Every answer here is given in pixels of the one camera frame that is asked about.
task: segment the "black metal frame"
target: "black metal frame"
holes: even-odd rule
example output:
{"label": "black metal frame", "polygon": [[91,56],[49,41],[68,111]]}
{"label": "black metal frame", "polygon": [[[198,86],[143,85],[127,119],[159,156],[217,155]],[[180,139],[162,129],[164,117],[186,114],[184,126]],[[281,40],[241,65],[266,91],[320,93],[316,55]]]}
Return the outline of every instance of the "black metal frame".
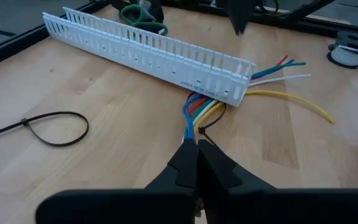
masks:
{"label": "black metal frame", "polygon": [[[106,7],[108,2],[90,2],[77,10],[86,13],[94,13]],[[0,62],[19,53],[49,36],[45,25],[38,26],[23,34],[14,35],[9,40],[0,43]]]}
{"label": "black metal frame", "polygon": [[[311,13],[321,9],[333,1],[334,0],[317,0],[311,4],[300,6],[298,9],[295,9],[292,12],[282,14],[267,14],[261,9],[256,9],[249,18],[249,22],[297,30],[310,34],[323,35],[327,37],[336,37],[336,34],[339,31],[348,31],[358,34],[358,26],[322,21],[306,17],[307,15],[310,15]],[[227,12],[223,8],[211,6],[211,1],[209,0],[199,0],[196,3],[176,0],[163,0],[162,3],[164,6],[177,7],[189,11],[227,17]]]}

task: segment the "orange wire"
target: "orange wire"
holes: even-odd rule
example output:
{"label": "orange wire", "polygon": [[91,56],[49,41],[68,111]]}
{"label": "orange wire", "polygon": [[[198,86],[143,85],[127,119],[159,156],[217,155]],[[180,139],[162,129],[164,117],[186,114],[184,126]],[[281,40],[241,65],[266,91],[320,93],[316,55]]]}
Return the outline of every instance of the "orange wire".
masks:
{"label": "orange wire", "polygon": [[203,103],[205,103],[205,101],[208,100],[208,97],[203,97],[202,99],[200,99],[196,104],[194,104],[189,110],[189,114],[193,114]]}
{"label": "orange wire", "polygon": [[285,61],[285,59],[287,59],[287,57],[288,57],[288,55],[284,56],[284,58],[281,59],[281,60],[277,63],[277,65],[281,65],[281,64]]}

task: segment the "white spool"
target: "white spool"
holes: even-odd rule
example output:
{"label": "white spool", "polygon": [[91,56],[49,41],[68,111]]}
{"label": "white spool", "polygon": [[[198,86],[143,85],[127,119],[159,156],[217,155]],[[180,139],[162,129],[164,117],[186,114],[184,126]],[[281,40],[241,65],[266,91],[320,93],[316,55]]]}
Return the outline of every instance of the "white spool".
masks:
{"label": "white spool", "polygon": [[338,45],[331,52],[331,56],[336,62],[342,65],[358,66],[358,54],[354,52],[358,52],[358,49]]}

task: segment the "white wire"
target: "white wire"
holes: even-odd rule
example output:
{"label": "white wire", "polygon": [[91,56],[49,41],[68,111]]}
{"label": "white wire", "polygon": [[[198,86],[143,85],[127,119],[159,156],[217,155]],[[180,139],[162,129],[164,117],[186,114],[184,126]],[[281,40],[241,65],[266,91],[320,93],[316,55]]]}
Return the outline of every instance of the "white wire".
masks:
{"label": "white wire", "polygon": [[294,75],[294,76],[290,76],[290,77],[281,77],[281,78],[271,78],[271,79],[268,79],[268,80],[262,80],[262,81],[250,83],[248,85],[248,87],[252,87],[252,86],[256,86],[256,85],[260,85],[260,84],[264,84],[264,83],[277,82],[277,81],[281,81],[281,80],[290,80],[290,79],[293,79],[293,78],[306,78],[306,77],[311,77],[311,74]]}
{"label": "white wire", "polygon": [[[197,123],[197,121],[211,108],[213,107],[218,101],[217,100],[213,100],[212,102],[210,102],[202,111],[201,113],[194,119],[193,121],[193,125],[195,125]],[[183,143],[183,141],[185,140],[185,135],[183,135],[181,142]]]}

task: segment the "wooden surface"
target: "wooden surface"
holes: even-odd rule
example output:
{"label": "wooden surface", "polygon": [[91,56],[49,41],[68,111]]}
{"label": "wooden surface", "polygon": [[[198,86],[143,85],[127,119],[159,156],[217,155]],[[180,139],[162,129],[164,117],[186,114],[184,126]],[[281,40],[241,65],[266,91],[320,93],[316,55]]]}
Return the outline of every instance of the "wooden surface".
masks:
{"label": "wooden surface", "polygon": [[[111,7],[98,16],[117,20]],[[288,54],[304,67],[272,77],[312,78],[253,89],[286,91],[331,113],[329,124],[292,100],[247,96],[208,134],[240,165],[276,187],[358,187],[358,70],[326,59],[334,40],[249,24],[234,34],[229,19],[165,8],[169,36],[255,62],[258,70]],[[34,210],[64,189],[147,185],[178,149],[189,91],[47,38],[0,63],[0,128],[24,117],[72,110],[89,135],[48,147],[26,128],[0,135],[0,223],[33,223]],[[75,118],[34,124],[44,138],[68,141],[84,128]]]}

